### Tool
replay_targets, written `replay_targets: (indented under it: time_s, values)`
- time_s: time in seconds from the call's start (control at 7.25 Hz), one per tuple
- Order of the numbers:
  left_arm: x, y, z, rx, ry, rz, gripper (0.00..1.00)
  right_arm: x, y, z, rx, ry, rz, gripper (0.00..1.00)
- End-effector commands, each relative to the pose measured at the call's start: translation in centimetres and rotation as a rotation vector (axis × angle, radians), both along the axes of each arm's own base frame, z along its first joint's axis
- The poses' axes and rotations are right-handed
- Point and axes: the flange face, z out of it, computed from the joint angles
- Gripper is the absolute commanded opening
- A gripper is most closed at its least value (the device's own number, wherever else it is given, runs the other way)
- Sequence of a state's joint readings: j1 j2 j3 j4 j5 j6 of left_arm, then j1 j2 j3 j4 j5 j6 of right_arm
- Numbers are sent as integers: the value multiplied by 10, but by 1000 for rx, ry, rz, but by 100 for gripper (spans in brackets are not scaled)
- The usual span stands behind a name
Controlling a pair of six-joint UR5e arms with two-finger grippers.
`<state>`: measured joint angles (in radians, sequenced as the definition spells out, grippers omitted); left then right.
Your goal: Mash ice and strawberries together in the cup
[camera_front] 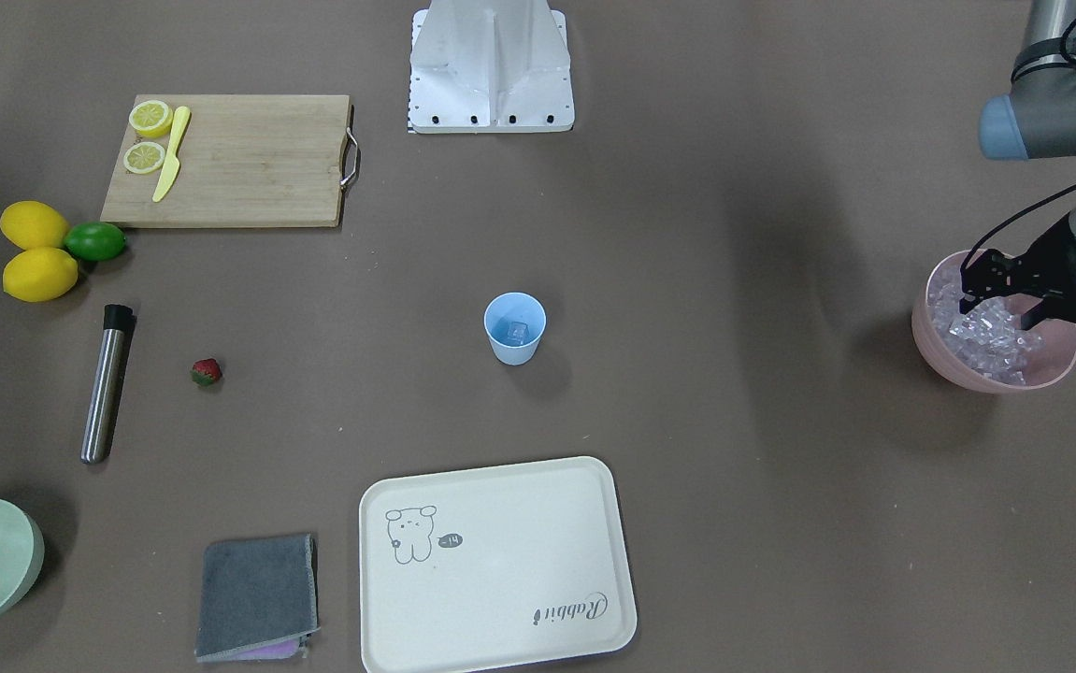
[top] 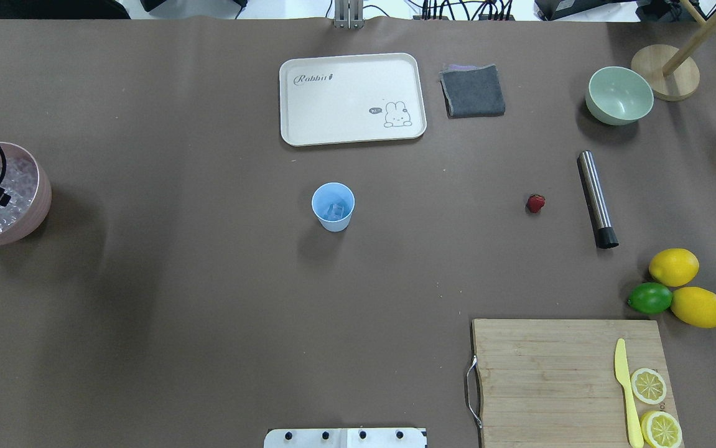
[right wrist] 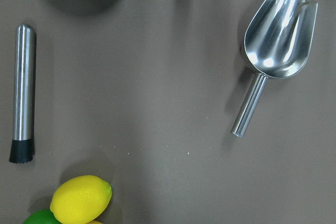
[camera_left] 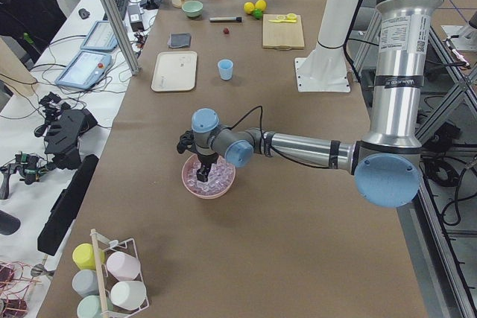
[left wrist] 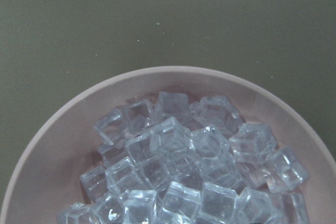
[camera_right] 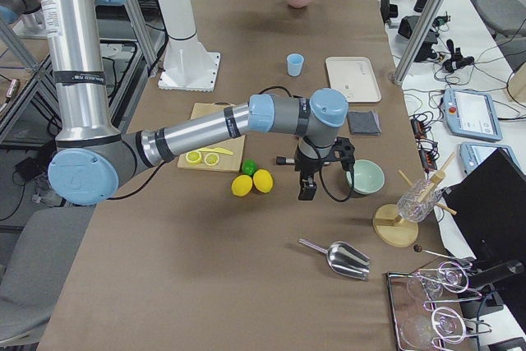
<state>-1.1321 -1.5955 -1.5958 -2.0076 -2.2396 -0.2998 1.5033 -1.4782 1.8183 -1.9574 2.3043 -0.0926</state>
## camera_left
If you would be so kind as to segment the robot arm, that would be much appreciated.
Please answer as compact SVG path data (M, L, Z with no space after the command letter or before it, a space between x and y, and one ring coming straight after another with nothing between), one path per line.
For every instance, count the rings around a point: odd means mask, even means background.
M296 60L301 92L347 92L344 68L348 29L361 0L327 0L315 49ZM196 178L207 182L219 159L240 168L253 154L350 173L358 192L383 207L411 202L420 187L421 143L415 134L433 13L443 0L376 0L380 15L370 127L341 141L265 130L238 130L209 108L192 116L189 149L198 156Z

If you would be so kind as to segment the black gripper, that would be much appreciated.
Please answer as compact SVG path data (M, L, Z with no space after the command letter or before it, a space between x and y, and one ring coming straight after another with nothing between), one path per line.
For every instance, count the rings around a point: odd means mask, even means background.
M217 162L218 154L213 153L209 155L204 155L198 153L197 156L201 163L201 167L196 171L197 180L199 182L208 182L210 169L212 165Z

